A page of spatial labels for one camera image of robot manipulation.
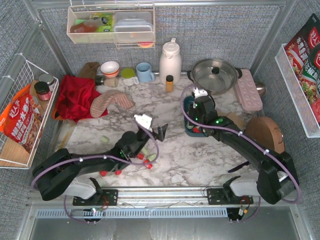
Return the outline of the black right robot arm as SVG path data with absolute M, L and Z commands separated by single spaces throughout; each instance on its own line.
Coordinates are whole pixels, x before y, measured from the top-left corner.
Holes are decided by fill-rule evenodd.
M 280 200 L 298 203 L 302 198 L 292 157 L 269 150 L 250 138 L 226 116 L 219 116 L 211 96 L 193 98 L 185 118 L 198 125 L 206 137 L 213 137 L 242 155 L 258 172 L 256 189 L 269 204 Z

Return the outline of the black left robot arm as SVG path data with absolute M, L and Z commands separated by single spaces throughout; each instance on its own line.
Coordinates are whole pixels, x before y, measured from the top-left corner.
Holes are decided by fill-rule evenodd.
M 138 126 L 138 131 L 126 131 L 108 151 L 96 154 L 70 153 L 61 148 L 39 164 L 32 172 L 31 186 L 38 189 L 44 201 L 54 200 L 61 196 L 78 176 L 106 171 L 122 171 L 129 165 L 144 166 L 149 163 L 133 162 L 149 140 L 156 147 L 156 156 L 159 156 L 157 141 L 165 139 L 168 124 L 159 126 L 157 132 Z

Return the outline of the teal plastic storage basket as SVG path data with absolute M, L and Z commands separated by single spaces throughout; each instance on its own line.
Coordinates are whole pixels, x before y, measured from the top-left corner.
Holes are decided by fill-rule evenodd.
M 183 110 L 185 111 L 186 114 L 187 114 L 188 104 L 192 103 L 193 100 L 195 100 L 193 96 L 187 96 L 183 100 Z M 202 138 L 202 137 L 211 136 L 211 129 L 203 128 L 199 126 L 198 123 L 194 124 L 191 121 L 189 121 L 186 117 L 184 118 L 184 128 L 185 128 L 186 134 L 190 137 Z M 198 128 L 201 132 L 200 133 L 193 132 L 193 128 Z

